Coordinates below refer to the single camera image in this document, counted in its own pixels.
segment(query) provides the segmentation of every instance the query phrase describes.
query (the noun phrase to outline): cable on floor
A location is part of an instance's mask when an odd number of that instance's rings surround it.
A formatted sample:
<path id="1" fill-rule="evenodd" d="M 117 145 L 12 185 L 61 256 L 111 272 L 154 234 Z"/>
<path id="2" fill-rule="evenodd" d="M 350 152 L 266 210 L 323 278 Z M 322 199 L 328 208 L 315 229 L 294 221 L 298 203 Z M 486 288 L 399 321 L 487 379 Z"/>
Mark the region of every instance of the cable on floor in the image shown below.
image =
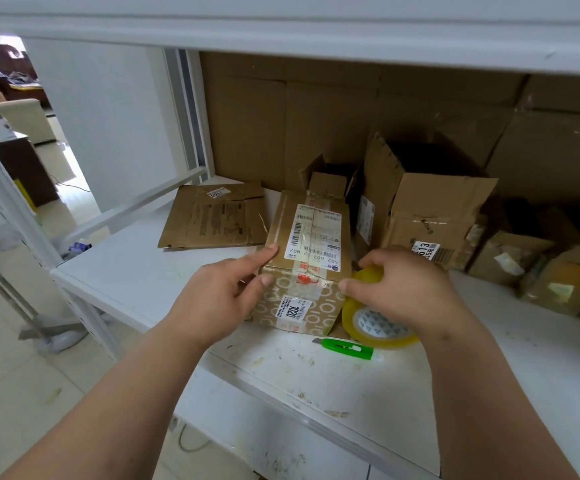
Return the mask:
<path id="1" fill-rule="evenodd" d="M 201 451 L 203 448 L 205 448 L 207 445 L 209 445 L 210 443 L 212 443 L 212 440 L 207 440 L 204 444 L 202 444 L 201 446 L 199 446 L 198 448 L 185 448 L 182 444 L 181 444 L 181 437 L 183 436 L 183 432 L 186 430 L 186 428 L 188 427 L 188 423 L 185 423 L 183 425 L 183 428 L 181 428 L 181 433 L 179 433 L 179 448 L 181 448 L 182 451 L 185 451 L 186 453 L 196 453 L 197 451 Z"/>
<path id="2" fill-rule="evenodd" d="M 48 173 L 48 175 L 51 178 L 54 178 L 55 179 L 55 183 L 54 183 L 55 185 L 63 185 L 64 187 L 74 187 L 75 189 L 83 190 L 84 192 L 87 192 L 89 194 L 92 193 L 91 191 L 86 190 L 86 189 L 82 189 L 81 187 L 78 187 L 77 185 L 70 185 L 70 184 L 64 184 L 63 182 L 59 182 L 59 179 L 57 177 L 55 177 L 54 175 L 50 174 L 50 173 Z"/>

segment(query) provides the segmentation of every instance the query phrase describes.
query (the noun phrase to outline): fingernail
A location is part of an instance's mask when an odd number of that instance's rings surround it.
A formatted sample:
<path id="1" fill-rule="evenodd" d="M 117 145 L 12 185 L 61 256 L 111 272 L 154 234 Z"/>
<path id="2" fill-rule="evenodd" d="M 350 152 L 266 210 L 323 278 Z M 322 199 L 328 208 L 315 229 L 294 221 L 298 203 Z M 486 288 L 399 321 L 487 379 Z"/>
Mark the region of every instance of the fingernail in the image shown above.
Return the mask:
<path id="1" fill-rule="evenodd" d="M 347 288 L 347 284 L 350 282 L 350 278 L 346 278 L 338 282 L 338 288 L 345 293 L 345 288 Z"/>
<path id="2" fill-rule="evenodd" d="M 272 274 L 262 274 L 261 275 L 261 282 L 266 287 L 270 286 L 274 280 L 275 280 L 275 277 L 272 276 Z"/>

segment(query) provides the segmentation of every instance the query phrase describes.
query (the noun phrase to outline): green utility knife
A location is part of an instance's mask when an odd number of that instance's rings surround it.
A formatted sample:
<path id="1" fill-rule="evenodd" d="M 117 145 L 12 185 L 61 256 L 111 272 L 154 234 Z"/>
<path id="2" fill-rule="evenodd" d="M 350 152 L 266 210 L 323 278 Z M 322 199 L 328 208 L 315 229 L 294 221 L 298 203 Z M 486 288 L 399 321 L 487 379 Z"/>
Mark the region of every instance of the green utility knife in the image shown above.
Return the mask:
<path id="1" fill-rule="evenodd" d="M 321 344 L 322 347 L 332 350 L 333 352 L 339 352 L 340 354 L 350 355 L 364 360 L 372 359 L 372 354 L 374 353 L 372 347 L 355 344 L 354 342 L 346 342 L 345 340 L 314 339 L 312 342 L 315 344 Z"/>

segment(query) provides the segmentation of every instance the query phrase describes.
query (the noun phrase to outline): roll of yellow tape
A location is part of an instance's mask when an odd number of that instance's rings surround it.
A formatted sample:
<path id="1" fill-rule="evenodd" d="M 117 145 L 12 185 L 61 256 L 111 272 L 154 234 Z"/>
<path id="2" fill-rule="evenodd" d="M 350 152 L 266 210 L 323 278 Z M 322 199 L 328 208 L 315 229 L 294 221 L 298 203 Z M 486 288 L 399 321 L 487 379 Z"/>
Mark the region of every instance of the roll of yellow tape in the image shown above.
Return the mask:
<path id="1" fill-rule="evenodd" d="M 364 283 L 378 283 L 383 268 L 368 266 L 354 274 Z M 395 349 L 418 342 L 418 337 L 408 327 L 389 321 L 379 312 L 354 298 L 347 297 L 342 310 L 343 328 L 363 345 L 382 349 Z"/>

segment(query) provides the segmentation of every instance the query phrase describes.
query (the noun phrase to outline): person's left arm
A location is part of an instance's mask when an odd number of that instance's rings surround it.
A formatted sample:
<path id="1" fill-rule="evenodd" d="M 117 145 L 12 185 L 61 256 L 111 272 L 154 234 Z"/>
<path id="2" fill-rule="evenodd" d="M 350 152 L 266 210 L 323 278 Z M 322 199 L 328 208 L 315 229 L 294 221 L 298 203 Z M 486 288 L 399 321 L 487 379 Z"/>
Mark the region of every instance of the person's left arm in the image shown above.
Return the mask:
<path id="1" fill-rule="evenodd" d="M 150 479 L 174 408 L 201 356 L 250 314 L 276 246 L 201 267 L 168 315 L 1 480 Z"/>

